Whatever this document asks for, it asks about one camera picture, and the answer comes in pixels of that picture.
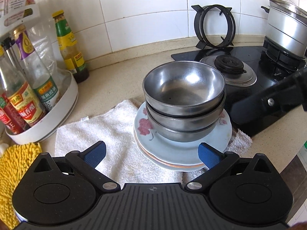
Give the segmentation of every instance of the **kitchen countertop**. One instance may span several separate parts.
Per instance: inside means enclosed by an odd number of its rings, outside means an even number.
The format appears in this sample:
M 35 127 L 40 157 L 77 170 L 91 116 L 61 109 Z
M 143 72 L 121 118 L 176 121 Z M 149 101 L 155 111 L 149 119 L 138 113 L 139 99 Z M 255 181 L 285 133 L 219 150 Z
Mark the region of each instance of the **kitchen countertop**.
M 169 50 L 125 60 L 91 71 L 90 77 L 78 85 L 77 104 L 64 124 L 78 121 L 86 116 L 91 118 L 103 114 L 125 99 L 136 98 L 139 101 L 144 101 L 142 80 L 145 75 L 154 67 L 173 61 L 171 54 L 193 50 L 197 50 L 197 48 Z M 306 126 L 307 113 L 303 111 L 302 106 L 299 106 L 255 135 L 252 138 L 253 144 L 244 157 L 253 157 L 255 153 L 264 153 L 276 169 L 281 172 L 307 140 Z M 54 156 L 55 137 L 54 133 L 41 142 L 42 149 L 52 156 Z

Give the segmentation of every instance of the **stacked plates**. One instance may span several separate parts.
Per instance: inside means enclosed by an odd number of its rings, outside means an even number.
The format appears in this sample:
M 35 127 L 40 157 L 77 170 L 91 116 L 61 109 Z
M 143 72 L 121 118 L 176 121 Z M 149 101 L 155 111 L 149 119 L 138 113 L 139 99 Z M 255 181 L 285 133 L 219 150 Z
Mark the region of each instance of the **stacked plates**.
M 205 167 L 198 157 L 198 146 L 205 142 L 224 152 L 231 138 L 232 127 L 225 110 L 210 134 L 193 142 L 175 142 L 158 134 L 150 124 L 145 102 L 135 117 L 134 136 L 142 154 L 156 165 L 174 171 L 195 171 Z

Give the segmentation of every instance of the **stainless steel pot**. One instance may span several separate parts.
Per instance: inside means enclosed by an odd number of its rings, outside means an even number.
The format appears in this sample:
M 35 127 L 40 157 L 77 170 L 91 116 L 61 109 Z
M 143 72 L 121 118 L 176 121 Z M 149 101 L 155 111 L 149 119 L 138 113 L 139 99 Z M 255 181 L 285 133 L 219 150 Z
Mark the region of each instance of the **stainless steel pot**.
M 164 127 L 163 125 L 159 124 L 156 120 L 153 119 L 153 117 L 150 115 L 150 113 L 147 111 L 147 117 L 153 128 L 156 130 L 157 133 L 159 133 L 161 136 L 175 141 L 175 142 L 193 142 L 198 139 L 201 139 L 205 136 L 207 136 L 211 131 L 213 131 L 216 122 L 209 125 L 208 127 L 198 130 L 198 131 L 174 131 L 171 129 L 168 129 L 167 127 Z
M 283 0 L 269 0 L 266 37 L 284 50 L 304 57 L 307 48 L 307 12 Z
M 209 113 L 205 113 L 199 117 L 191 118 L 174 118 L 167 117 L 156 112 L 147 102 L 146 109 L 152 118 L 159 124 L 175 131 L 197 131 L 214 123 L 221 115 L 226 101 L 226 93 L 220 104 Z
M 146 101 L 173 116 L 210 111 L 223 98 L 225 80 L 215 68 L 197 61 L 173 61 L 151 70 L 143 80 Z

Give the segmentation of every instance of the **red flower pattern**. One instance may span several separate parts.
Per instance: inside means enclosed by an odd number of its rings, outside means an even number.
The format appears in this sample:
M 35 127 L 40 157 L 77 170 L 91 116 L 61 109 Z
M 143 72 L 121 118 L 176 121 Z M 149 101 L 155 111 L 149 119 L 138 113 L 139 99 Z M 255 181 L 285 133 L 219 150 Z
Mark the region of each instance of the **red flower pattern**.
M 223 119 L 225 117 L 225 114 L 222 112 L 220 117 L 219 117 L 219 124 L 220 125 L 225 125 L 227 124 L 227 121 L 225 119 Z
M 138 127 L 138 130 L 139 130 L 140 134 L 144 135 L 144 136 L 150 134 L 151 133 L 150 130 L 153 129 L 153 127 L 152 127 L 151 123 L 149 122 L 149 120 L 145 119 L 145 118 L 141 118 L 139 120 L 139 125 L 140 126 Z

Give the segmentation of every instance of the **yellow microfiber cloth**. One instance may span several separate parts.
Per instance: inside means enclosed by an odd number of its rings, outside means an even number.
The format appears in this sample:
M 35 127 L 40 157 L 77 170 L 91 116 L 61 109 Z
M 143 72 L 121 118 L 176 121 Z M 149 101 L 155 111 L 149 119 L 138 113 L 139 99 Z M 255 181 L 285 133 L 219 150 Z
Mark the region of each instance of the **yellow microfiber cloth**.
M 19 223 L 12 206 L 13 192 L 41 152 L 40 144 L 13 145 L 0 158 L 0 219 L 10 229 Z

